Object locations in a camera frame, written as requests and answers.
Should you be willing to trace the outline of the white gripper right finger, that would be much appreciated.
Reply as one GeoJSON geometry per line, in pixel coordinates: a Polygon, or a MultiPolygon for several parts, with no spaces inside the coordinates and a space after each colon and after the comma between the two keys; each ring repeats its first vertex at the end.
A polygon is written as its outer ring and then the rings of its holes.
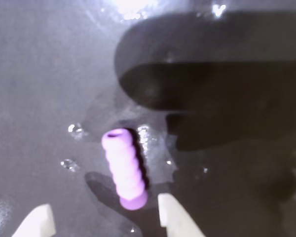
{"type": "Polygon", "coordinates": [[[160,226],[167,237],[205,237],[180,202],[169,193],[157,196],[160,226]]]}

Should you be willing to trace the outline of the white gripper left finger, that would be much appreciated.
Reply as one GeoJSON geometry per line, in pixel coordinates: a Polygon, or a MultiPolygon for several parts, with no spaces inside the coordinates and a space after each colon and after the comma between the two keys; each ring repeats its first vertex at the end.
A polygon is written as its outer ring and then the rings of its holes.
{"type": "Polygon", "coordinates": [[[34,208],[21,222],[13,237],[53,237],[56,234],[53,211],[50,204],[34,208]]]}

